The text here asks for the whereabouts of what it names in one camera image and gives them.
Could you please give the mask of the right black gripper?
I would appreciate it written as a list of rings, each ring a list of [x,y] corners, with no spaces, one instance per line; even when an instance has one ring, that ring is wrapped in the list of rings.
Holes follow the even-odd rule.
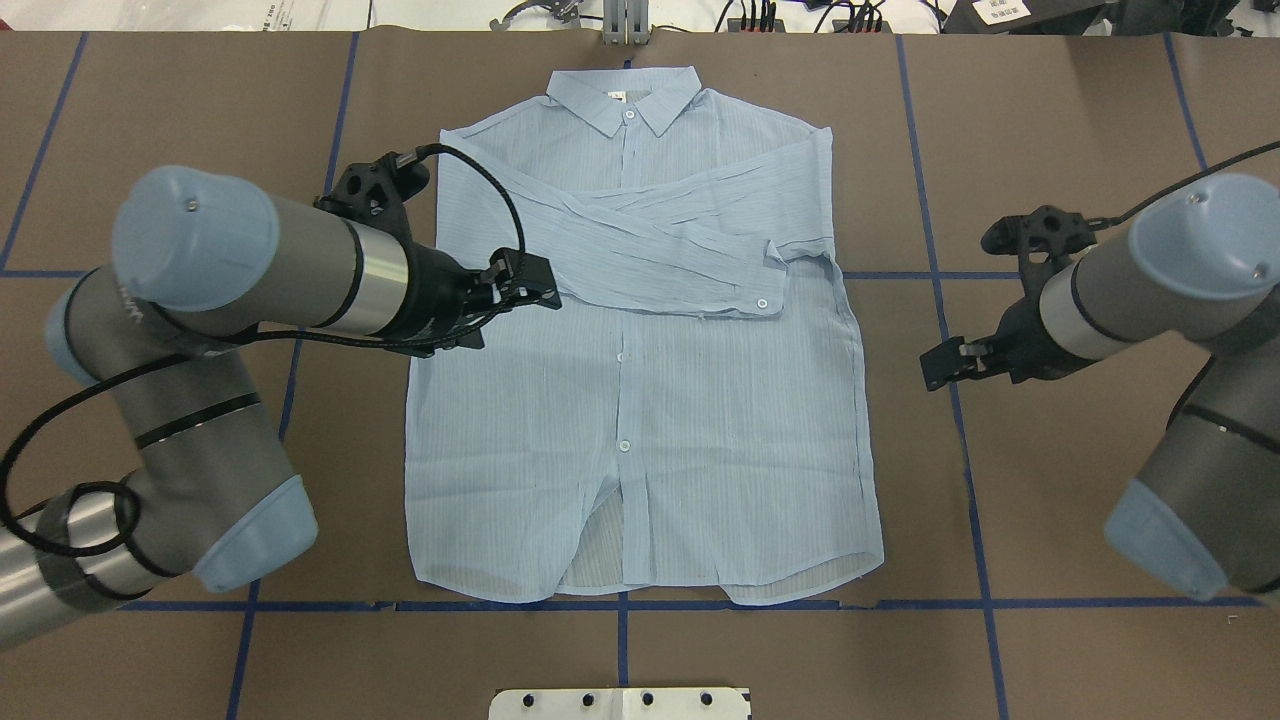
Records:
[[[1041,320],[1041,301],[1029,296],[1005,310],[992,334],[946,340],[920,356],[928,392],[960,380],[1007,375],[1012,383],[1051,379],[1051,342]]]

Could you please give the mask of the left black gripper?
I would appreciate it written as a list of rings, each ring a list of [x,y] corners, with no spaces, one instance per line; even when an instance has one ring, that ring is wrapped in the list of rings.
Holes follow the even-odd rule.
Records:
[[[431,354],[458,345],[480,348],[480,340],[466,337],[488,316],[530,305],[562,307],[550,261],[530,252],[498,249],[490,266],[471,270],[438,249],[415,245],[408,260],[410,284],[399,309],[402,354]]]

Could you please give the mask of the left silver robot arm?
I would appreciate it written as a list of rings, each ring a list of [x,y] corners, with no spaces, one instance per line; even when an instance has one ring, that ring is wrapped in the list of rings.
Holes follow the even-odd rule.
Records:
[[[4,650],[175,577],[220,593],[310,550],[314,507],[243,347],[306,340],[429,357],[480,348],[498,314],[561,305],[521,225],[485,265],[415,242],[404,205],[429,181],[421,158],[390,152],[349,165],[310,205],[188,167],[133,186],[111,261],[46,320],[50,354],[82,388],[18,434],[3,478],[40,430],[104,395],[140,466],[23,512],[3,506]]]

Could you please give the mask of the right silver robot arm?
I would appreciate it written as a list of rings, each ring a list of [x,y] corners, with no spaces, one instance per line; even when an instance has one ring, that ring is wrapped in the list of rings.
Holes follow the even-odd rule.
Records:
[[[1199,355],[1103,536],[1190,600],[1277,603],[1277,186],[1217,172],[1128,217],[1044,205],[998,219],[984,252],[1018,264],[1021,291],[984,336],[919,357],[941,389],[1002,377],[1064,380],[1176,338]]]

